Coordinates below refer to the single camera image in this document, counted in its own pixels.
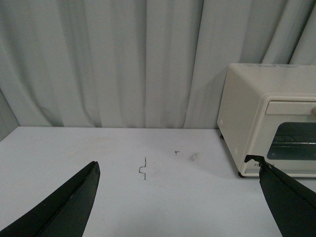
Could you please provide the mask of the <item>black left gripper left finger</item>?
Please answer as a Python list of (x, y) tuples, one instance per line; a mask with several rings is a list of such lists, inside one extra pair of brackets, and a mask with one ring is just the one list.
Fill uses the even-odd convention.
[(92, 211), (100, 168), (92, 161), (29, 212), (1, 230), (2, 237), (81, 237)]

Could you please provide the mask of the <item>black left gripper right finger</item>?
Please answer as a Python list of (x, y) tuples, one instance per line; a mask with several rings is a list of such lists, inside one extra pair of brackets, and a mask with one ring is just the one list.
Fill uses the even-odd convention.
[(316, 193), (266, 162), (264, 157), (247, 155), (245, 162), (259, 162), (260, 185), (283, 237), (316, 235)]

